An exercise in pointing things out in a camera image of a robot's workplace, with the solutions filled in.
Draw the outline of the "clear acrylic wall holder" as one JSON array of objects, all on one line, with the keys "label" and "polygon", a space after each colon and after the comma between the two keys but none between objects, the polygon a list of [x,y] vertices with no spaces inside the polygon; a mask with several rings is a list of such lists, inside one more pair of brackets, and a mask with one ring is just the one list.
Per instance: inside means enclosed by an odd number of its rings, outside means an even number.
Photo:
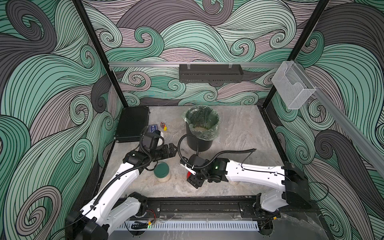
[{"label": "clear acrylic wall holder", "polygon": [[311,77],[295,61],[282,62],[272,83],[289,110],[300,109],[316,91]]}]

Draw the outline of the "black trash bin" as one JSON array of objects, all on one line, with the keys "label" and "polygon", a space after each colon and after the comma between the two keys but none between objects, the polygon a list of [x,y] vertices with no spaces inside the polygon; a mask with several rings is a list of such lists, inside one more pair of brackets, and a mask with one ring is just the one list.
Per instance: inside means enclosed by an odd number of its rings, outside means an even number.
[{"label": "black trash bin", "polygon": [[[197,135],[192,133],[192,128],[196,129],[198,132],[205,132],[206,130],[209,130],[211,128],[211,125],[208,123],[199,123],[195,126],[189,127],[189,124],[185,122],[186,124],[186,132],[188,135]],[[199,152],[207,151],[213,144],[213,140],[207,141],[203,139],[197,139],[195,140],[194,137],[187,137],[187,144],[192,150],[196,150],[199,148]]]}]

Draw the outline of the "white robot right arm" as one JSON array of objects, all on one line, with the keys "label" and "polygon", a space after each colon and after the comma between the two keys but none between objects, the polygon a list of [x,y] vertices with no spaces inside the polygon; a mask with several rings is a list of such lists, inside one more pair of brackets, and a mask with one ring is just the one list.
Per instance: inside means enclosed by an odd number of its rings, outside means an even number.
[{"label": "white robot right arm", "polygon": [[273,213],[279,208],[293,206],[300,209],[312,207],[309,180],[302,170],[292,163],[283,166],[257,166],[242,164],[225,158],[212,162],[192,155],[186,162],[180,160],[190,175],[187,181],[196,189],[207,181],[246,182],[272,188],[259,196],[258,208]]}]

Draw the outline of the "black wall-mounted tray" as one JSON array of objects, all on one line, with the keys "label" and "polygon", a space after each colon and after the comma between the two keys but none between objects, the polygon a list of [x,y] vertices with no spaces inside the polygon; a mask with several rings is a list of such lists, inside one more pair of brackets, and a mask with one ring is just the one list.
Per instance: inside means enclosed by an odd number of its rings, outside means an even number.
[{"label": "black wall-mounted tray", "polygon": [[225,65],[180,65],[179,80],[181,83],[240,83],[244,72],[241,65],[231,68]]}]

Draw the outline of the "aluminium right wall rail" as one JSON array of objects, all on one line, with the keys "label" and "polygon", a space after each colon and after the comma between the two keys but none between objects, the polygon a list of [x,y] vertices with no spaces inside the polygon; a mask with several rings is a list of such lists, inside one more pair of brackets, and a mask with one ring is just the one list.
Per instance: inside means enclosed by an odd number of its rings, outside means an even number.
[{"label": "aluminium right wall rail", "polygon": [[376,137],[365,134],[348,116],[347,97],[343,88],[339,87],[334,78],[319,67],[304,68],[298,64],[299,69],[309,78],[309,82],[316,89],[317,97],[330,115],[338,123],[343,132],[352,140],[359,153],[363,154],[376,171],[384,175],[384,145]]}]

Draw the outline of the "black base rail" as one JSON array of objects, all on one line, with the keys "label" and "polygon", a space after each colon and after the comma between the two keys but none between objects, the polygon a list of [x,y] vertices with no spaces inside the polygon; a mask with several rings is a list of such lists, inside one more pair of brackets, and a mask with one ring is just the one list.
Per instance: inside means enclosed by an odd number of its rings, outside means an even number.
[{"label": "black base rail", "polygon": [[261,207],[261,194],[256,196],[203,197],[203,198],[146,198],[138,193],[132,193],[119,198],[113,205],[117,207],[128,198],[139,201],[139,211],[134,218],[149,213],[149,218],[166,218],[176,214],[239,214],[241,218],[265,221],[273,217],[280,217],[278,210],[269,213]]}]

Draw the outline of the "black hard case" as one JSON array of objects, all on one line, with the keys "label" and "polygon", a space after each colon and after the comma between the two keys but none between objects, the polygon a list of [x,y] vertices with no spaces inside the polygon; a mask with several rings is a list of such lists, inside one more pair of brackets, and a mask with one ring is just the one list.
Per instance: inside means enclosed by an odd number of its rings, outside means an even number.
[{"label": "black hard case", "polygon": [[147,106],[123,108],[116,129],[118,143],[138,142],[141,132],[149,123],[150,109]]}]

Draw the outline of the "clear plastic bin liner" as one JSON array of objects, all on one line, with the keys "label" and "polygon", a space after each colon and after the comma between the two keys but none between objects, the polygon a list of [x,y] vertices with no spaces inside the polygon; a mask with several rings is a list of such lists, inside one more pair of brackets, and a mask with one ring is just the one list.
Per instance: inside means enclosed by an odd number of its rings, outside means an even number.
[{"label": "clear plastic bin liner", "polygon": [[198,139],[213,141],[219,135],[219,113],[209,106],[194,106],[188,109],[182,118]]}]

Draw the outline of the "green-lidded oatmeal jar left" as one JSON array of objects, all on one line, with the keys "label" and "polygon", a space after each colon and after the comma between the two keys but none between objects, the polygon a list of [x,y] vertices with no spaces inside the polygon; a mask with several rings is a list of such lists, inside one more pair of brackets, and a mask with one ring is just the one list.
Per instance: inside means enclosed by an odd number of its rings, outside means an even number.
[{"label": "green-lidded oatmeal jar left", "polygon": [[154,175],[159,182],[167,182],[171,177],[169,165],[164,162],[159,163],[154,169]]}]

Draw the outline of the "aluminium wall rail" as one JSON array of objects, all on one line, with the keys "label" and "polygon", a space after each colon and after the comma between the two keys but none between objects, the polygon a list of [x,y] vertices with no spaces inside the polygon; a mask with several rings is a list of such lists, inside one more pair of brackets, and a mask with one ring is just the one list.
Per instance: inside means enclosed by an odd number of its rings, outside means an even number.
[{"label": "aluminium wall rail", "polygon": [[334,78],[319,67],[304,68],[298,64],[299,69],[309,78],[309,82],[316,89],[317,97],[330,115],[338,123],[343,132],[352,140],[359,153],[363,154],[376,171],[384,175],[384,145],[376,137],[365,134],[348,116],[347,97],[343,88],[339,87]]},{"label": "aluminium wall rail", "polygon": [[231,68],[233,65],[241,65],[244,68],[279,68],[282,62],[278,63],[262,63],[262,62],[109,62],[110,68],[177,68],[180,65],[187,65],[188,68],[191,65],[225,65]]}]

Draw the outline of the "red yellow toy car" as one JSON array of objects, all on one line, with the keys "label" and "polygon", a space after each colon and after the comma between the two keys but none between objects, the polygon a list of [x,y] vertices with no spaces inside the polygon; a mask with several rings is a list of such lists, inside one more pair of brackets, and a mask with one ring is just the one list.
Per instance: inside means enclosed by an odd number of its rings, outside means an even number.
[{"label": "red yellow toy car", "polygon": [[163,123],[163,122],[161,122],[161,128],[164,130],[164,131],[166,131],[167,130],[167,126],[166,126],[166,124],[165,123]]}]

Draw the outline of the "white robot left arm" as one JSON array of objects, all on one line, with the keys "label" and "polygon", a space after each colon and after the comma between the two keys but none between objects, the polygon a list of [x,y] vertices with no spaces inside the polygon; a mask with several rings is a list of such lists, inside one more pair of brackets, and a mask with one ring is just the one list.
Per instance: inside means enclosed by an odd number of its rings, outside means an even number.
[{"label": "white robot left arm", "polygon": [[114,177],[79,211],[70,212],[65,220],[66,240],[106,240],[126,220],[147,212],[147,198],[130,194],[122,203],[118,200],[129,185],[152,162],[173,158],[177,154],[174,144],[155,147],[146,154],[143,149],[130,151]]}]

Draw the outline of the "blue card box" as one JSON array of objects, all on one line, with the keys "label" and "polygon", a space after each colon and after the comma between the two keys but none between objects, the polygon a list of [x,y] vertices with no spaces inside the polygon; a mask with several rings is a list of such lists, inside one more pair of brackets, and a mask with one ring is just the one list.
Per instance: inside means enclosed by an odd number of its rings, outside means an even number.
[{"label": "blue card box", "polygon": [[149,125],[149,133],[158,134],[159,133],[158,125],[157,124]]}]

